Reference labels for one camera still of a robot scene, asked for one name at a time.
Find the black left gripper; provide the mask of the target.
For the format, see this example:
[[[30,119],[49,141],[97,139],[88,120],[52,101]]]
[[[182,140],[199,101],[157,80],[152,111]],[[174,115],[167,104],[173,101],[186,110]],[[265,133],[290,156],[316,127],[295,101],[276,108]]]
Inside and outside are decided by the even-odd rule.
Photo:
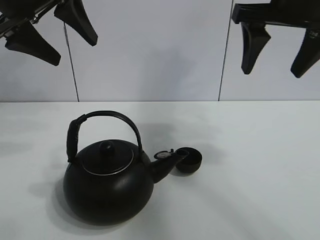
[[[98,35],[81,0],[1,0],[0,37],[6,35],[5,47],[58,66],[61,55],[32,25],[55,6],[56,18],[73,28],[89,45],[97,44]]]

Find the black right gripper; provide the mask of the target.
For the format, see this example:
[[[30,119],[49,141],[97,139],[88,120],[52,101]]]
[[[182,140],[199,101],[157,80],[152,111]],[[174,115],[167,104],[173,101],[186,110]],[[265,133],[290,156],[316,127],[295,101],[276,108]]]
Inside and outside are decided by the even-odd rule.
[[[318,0],[271,0],[268,3],[237,3],[231,19],[241,24],[241,69],[249,75],[259,54],[271,39],[267,25],[306,29],[290,71],[301,78],[320,60],[320,2]]]

